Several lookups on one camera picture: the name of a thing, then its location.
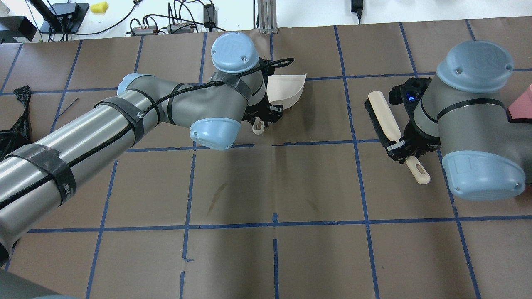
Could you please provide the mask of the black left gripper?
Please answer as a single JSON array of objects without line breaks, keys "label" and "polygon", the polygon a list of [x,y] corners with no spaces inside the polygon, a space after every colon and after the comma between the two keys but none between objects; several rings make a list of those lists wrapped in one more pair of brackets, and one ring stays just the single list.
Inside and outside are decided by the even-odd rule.
[{"label": "black left gripper", "polygon": [[242,121],[247,121],[253,125],[255,118],[259,118],[264,122],[265,127],[268,127],[269,123],[277,123],[282,118],[283,110],[283,105],[272,105],[268,100],[268,94],[265,93],[260,102],[245,109]]}]

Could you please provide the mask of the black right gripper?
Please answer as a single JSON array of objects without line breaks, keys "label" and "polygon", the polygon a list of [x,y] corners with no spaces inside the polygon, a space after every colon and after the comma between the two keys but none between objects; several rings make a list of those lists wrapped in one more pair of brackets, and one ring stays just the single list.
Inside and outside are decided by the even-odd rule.
[{"label": "black right gripper", "polygon": [[403,105],[409,117],[403,136],[399,139],[399,147],[387,149],[387,154],[394,161],[404,164],[408,157],[420,156],[437,151],[441,147],[439,137],[422,132],[414,121],[414,112],[421,106],[421,99],[432,79],[409,78],[405,83],[392,88],[388,94],[391,105]]}]

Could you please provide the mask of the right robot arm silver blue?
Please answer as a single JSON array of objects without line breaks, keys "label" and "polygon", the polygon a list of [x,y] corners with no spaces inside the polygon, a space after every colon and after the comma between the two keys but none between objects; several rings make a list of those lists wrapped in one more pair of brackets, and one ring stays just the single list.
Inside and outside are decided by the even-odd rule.
[{"label": "right robot arm silver blue", "polygon": [[531,121],[509,120],[500,90],[514,70],[510,53],[495,42],[467,40],[454,46],[433,78],[409,78],[388,94],[409,116],[398,162],[441,150],[454,196],[498,200],[531,185]]}]

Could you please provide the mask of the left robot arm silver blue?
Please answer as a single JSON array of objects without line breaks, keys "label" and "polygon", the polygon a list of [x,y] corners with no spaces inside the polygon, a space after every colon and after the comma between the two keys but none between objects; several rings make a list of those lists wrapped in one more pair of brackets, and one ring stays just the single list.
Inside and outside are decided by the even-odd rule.
[{"label": "left robot arm silver blue", "polygon": [[216,72],[207,83],[193,86],[151,74],[128,74],[116,96],[5,156],[0,180],[1,265],[33,225],[160,123],[186,127],[196,144],[225,151],[233,146],[243,121],[280,119],[283,107],[268,102],[268,76],[293,63],[292,57],[262,59],[253,40],[242,32],[219,36],[210,53]]}]

